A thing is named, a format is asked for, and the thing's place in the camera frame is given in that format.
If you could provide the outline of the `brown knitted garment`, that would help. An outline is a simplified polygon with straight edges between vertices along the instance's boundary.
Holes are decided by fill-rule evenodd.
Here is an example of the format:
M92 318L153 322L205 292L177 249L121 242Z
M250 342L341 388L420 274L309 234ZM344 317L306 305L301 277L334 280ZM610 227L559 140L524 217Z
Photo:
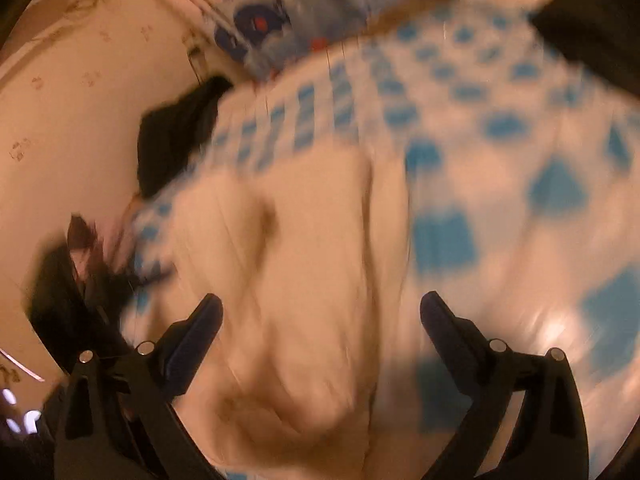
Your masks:
M378 36L390 32L395 27L417 15L431 11L451 0L406 0L391 6L368 21L362 36Z

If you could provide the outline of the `white quilted jacket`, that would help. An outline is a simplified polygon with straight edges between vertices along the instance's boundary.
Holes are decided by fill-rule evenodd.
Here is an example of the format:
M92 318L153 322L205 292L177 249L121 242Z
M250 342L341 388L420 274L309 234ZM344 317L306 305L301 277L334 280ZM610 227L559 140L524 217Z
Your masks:
M407 237L402 157L337 141L256 176L208 172L177 196L166 318L207 294L224 309L177 404L214 465L266 479L361 477Z

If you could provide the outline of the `black jacket by headboard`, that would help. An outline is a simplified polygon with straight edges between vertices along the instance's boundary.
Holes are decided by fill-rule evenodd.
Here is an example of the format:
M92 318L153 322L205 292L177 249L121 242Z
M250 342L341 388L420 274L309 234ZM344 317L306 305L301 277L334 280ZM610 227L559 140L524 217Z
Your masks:
M172 103L141 119L137 143L137 179L144 200L156 195L188 166L190 156L209 141L220 99L233 88L213 76Z

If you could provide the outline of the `dark garment right side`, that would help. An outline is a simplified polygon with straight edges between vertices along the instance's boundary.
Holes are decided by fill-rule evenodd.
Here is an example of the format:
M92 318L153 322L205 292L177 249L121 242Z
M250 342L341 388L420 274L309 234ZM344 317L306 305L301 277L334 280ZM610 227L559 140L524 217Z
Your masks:
M567 61L639 94L639 0L551 0L530 18Z

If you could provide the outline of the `blue white checkered storage bag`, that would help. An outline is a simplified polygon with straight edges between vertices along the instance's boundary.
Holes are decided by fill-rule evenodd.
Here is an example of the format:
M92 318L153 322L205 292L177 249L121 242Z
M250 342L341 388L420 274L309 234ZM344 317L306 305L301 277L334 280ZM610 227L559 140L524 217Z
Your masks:
M233 92L204 151L137 218L137 270L175 274L140 292L126 337L179 319L163 303L187 186L216 170L256 176L329 141L400 155L408 190L407 264L358 479L420 478L470 407L421 326L431 291L515 351L563 350L599 477L639 416L639 105L562 60L524 9L450 4Z

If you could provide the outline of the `pink brown bedding pile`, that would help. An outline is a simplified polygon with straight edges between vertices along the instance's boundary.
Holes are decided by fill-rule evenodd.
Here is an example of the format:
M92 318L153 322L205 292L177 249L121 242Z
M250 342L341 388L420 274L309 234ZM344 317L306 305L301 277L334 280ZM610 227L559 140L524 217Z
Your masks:
M86 220L80 214L70 217L66 245L78 284L86 284L100 272L124 270L135 244L128 214L101 222Z

